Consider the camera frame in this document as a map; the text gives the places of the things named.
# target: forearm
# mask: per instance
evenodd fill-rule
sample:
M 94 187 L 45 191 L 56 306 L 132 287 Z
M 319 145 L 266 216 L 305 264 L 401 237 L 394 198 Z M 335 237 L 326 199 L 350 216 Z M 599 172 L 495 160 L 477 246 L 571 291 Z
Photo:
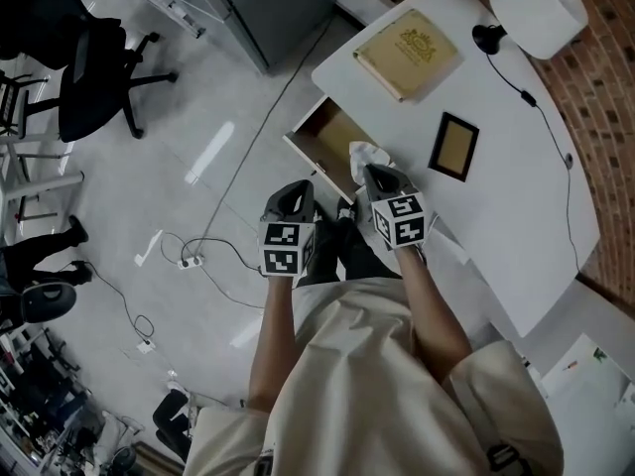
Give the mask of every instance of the forearm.
M 412 312 L 422 359 L 432 376 L 441 383 L 454 366 L 471 353 L 467 335 L 439 293 L 417 250 L 395 251 Z
M 291 301 L 293 279 L 273 277 L 251 366 L 248 406 L 269 413 L 300 357 Z

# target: white table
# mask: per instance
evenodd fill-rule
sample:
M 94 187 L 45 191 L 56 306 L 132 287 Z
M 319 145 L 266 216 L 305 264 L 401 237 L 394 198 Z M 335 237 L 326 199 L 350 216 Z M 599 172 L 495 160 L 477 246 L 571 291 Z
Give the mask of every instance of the white table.
M 443 30 L 464 61 L 422 101 L 400 103 L 352 52 L 408 8 L 420 10 Z M 567 231 L 565 166 L 540 112 L 497 76 L 472 41 L 474 25 L 495 23 L 478 0 L 406 0 L 322 63 L 313 80 L 422 190 L 524 336 L 554 305 L 577 269 Z M 510 39 L 503 40 L 492 60 L 536 97 L 563 154 L 573 156 L 571 235 L 582 266 L 599 231 L 569 131 L 544 84 Z M 444 111 L 480 129 L 465 183 L 428 169 Z

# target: table lamp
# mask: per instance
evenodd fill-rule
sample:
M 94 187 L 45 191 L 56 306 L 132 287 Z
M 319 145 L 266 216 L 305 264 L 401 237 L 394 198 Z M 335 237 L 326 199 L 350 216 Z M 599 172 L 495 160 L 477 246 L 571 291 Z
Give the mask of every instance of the table lamp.
M 581 0 L 489 0 L 499 26 L 478 25 L 472 36 L 488 55 L 509 37 L 532 57 L 550 59 L 588 23 Z

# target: book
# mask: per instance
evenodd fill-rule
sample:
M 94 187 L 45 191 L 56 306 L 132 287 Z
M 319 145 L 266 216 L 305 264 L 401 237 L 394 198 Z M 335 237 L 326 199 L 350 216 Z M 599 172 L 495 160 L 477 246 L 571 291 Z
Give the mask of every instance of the book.
M 416 94 L 425 96 L 462 62 L 454 44 L 415 9 L 353 55 L 400 102 Z

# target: black picture frame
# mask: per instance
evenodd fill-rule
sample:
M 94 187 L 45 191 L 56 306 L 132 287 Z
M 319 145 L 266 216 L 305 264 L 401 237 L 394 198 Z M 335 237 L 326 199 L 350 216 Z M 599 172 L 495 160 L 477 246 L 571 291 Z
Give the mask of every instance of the black picture frame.
M 461 127 L 467 129 L 472 133 L 471 141 L 469 143 L 469 149 L 467 150 L 467 157 L 465 157 L 465 163 L 463 164 L 463 170 L 460 173 L 457 173 L 453 170 L 449 170 L 444 168 L 439 164 L 439 155 L 441 153 L 441 148 L 444 144 L 445 133 L 447 132 L 447 126 L 450 122 L 453 122 Z M 433 154 L 430 157 L 430 162 L 428 163 L 428 167 L 431 170 L 438 171 L 439 173 L 443 173 L 444 175 L 448 175 L 454 179 L 458 179 L 460 181 L 465 181 L 467 178 L 467 173 L 469 172 L 469 166 L 472 162 L 472 156 L 474 155 L 474 149 L 476 148 L 476 141 L 478 139 L 478 127 L 474 127 L 473 125 L 468 124 L 464 120 L 451 115 L 444 111 L 444 114 L 441 119 L 441 125 L 439 126 L 439 131 L 437 132 L 437 139 L 435 140 L 435 147 L 433 148 Z

